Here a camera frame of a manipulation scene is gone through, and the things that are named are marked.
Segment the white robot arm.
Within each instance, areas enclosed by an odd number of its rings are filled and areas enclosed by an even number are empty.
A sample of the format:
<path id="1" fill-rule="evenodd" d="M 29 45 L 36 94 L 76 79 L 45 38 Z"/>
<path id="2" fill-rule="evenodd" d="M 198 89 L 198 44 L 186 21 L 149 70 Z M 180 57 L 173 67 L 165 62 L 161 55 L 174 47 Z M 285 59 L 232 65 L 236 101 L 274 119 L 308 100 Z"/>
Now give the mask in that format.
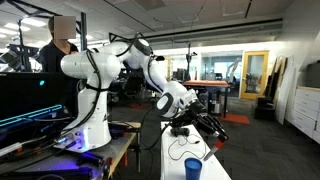
<path id="1" fill-rule="evenodd" d="M 86 86 L 78 93 L 77 118 L 65 127 L 56 146 L 73 152 L 86 152 L 111 141 L 107 120 L 107 96 L 111 82 L 126 64 L 141 69 L 145 80 L 161 93 L 157 109 L 161 116 L 176 119 L 187 116 L 204 132 L 217 138 L 211 149 L 216 152 L 228 136 L 221 123 L 210 114 L 193 89 L 161 75 L 149 43 L 143 38 L 131 42 L 114 41 L 96 50 L 66 55 L 61 60 L 64 74 L 84 79 Z"/>

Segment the metal robot base table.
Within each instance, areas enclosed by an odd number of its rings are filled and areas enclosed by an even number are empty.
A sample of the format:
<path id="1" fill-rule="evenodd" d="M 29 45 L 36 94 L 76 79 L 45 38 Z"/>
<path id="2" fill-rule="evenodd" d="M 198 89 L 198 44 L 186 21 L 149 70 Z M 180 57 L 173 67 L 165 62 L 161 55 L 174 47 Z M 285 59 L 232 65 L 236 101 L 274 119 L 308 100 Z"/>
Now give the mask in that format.
<path id="1" fill-rule="evenodd" d="M 127 165 L 127 151 L 137 152 L 140 163 L 138 122 L 114 122 L 121 135 L 107 145 L 82 154 L 49 149 L 23 160 L 3 163 L 0 180 L 103 180 L 111 179 L 118 166 Z"/>

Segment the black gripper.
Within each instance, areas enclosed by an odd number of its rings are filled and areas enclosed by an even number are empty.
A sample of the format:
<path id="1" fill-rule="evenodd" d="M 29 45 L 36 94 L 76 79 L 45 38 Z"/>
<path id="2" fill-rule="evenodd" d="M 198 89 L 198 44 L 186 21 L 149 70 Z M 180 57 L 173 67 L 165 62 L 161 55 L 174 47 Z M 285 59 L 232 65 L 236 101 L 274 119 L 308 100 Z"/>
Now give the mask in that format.
<path id="1" fill-rule="evenodd" d="M 199 100 L 193 100 L 186 109 L 187 114 L 192 119 L 192 123 L 197 128 L 218 138 L 221 142 L 226 142 L 229 139 L 219 120 L 208 114 L 206 107 Z"/>

